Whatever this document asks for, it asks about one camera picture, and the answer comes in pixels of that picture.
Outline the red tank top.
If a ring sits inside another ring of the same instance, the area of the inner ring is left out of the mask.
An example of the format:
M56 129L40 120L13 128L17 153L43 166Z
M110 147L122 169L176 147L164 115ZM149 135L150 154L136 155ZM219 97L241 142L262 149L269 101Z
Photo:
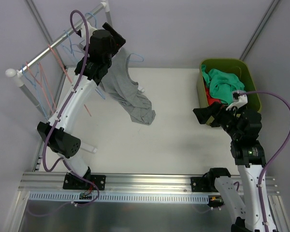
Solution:
M205 87L205 93L206 93L206 99L207 99L208 105L212 105L215 102L221 103L221 100L213 98L210 95L209 88Z

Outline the green tank top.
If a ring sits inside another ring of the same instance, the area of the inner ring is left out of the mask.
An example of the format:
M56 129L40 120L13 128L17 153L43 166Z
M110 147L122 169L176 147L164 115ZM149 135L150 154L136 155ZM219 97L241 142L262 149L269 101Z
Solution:
M245 85L233 73L217 69L206 71L206 65L201 65L201 71L210 97L220 100L222 104L230 105L233 102L232 93L237 90L245 90Z

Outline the grey tank top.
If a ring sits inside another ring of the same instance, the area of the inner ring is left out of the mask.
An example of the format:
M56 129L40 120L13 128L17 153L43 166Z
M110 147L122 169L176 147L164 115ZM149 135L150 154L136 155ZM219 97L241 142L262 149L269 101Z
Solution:
M138 82L130 77L130 56L127 49L121 48L112 58L107 74L101 81L95 79L94 82L125 109L132 122L151 125L156 112L152 109L152 102L139 90Z

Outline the light blue wire hanger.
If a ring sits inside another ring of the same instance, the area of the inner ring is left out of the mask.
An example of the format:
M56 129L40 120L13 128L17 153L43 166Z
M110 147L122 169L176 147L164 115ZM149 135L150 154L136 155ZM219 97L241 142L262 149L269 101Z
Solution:
M36 64L35 73L30 68L27 71L24 68L28 68L28 64L22 65L21 71L24 78L29 81L36 92L38 105L42 109L44 118L49 119L53 107L43 66L40 63Z

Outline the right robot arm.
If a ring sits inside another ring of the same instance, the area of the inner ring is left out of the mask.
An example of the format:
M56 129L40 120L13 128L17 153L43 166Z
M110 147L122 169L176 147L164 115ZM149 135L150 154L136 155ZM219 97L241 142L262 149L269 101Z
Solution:
M215 102L193 112L200 124L209 118L219 125L231 138L231 154L242 180L244 196L231 183L226 168L211 168L206 174L206 186L218 191L233 222L233 232L276 232L265 183L263 169L266 166L265 152L258 141L262 128L261 114L252 109L229 110Z

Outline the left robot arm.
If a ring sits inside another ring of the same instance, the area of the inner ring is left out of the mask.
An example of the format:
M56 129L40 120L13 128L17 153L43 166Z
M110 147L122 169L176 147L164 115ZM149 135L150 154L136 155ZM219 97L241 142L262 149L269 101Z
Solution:
M90 168L78 154L81 140L72 135L77 115L91 92L99 85L112 65L112 57L125 44L126 40L108 23L101 29L90 24L82 25L79 34L89 32L88 52L77 64L74 72L76 80L71 84L69 93L60 107L46 122L40 122L37 131L44 141L43 151L50 148L68 167L64 189L87 190L93 188L94 177Z

